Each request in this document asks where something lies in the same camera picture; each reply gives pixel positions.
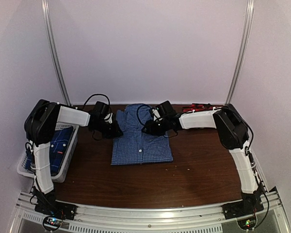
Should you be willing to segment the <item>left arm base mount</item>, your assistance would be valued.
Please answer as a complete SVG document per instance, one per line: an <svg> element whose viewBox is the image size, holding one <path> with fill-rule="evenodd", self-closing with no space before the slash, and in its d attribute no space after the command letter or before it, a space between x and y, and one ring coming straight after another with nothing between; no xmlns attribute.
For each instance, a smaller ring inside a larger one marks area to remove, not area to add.
<svg viewBox="0 0 291 233"><path fill-rule="evenodd" d="M55 191L44 194L33 188L33 197L37 198L34 210L36 212L53 216L61 220L74 220L77 206L56 200Z"/></svg>

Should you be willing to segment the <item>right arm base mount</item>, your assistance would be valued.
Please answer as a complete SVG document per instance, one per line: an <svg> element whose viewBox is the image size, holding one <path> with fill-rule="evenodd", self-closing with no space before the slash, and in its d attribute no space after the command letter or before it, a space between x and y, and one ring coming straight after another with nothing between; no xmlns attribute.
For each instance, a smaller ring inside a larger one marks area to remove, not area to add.
<svg viewBox="0 0 291 233"><path fill-rule="evenodd" d="M261 188L254 191L253 194L242 192L242 199L240 201L224 204L222 209L225 219L239 218L263 211L264 206L260 197L262 194L263 191Z"/></svg>

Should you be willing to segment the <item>blue small-check long sleeve shirt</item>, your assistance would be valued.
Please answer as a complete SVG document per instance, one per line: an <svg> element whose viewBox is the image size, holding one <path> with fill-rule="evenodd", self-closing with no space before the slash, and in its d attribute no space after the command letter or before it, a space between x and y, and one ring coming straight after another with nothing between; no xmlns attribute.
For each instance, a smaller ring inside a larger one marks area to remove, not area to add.
<svg viewBox="0 0 291 233"><path fill-rule="evenodd" d="M118 110L116 120L123 136L113 140L112 166L172 162L173 156L167 136L153 136L142 132L151 120L150 106L130 104Z"/></svg>

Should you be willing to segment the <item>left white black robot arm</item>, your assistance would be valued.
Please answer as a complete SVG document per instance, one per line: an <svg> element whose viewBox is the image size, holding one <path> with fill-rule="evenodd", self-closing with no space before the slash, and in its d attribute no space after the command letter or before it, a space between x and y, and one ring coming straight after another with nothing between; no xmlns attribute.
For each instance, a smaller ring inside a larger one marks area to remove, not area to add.
<svg viewBox="0 0 291 233"><path fill-rule="evenodd" d="M27 117L24 129L26 138L32 144L34 186L42 194L54 190L49 148L58 123L87 127L89 131L98 131L107 139L123 136L116 117L105 103L98 101L93 110L86 112L63 104L39 100Z"/></svg>

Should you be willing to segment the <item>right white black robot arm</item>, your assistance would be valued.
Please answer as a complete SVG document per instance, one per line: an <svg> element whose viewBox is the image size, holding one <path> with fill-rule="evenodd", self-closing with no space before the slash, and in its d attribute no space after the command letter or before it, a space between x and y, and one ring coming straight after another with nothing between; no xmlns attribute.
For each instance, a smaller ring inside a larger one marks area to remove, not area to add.
<svg viewBox="0 0 291 233"><path fill-rule="evenodd" d="M150 109L150 115L153 118L142 123L142 132L149 135L163 136L169 130L177 133L188 129L216 129L222 146L234 160L242 193L253 194L257 191L259 180L251 153L253 138L248 134L250 127L233 105L177 113L170 102L166 101Z"/></svg>

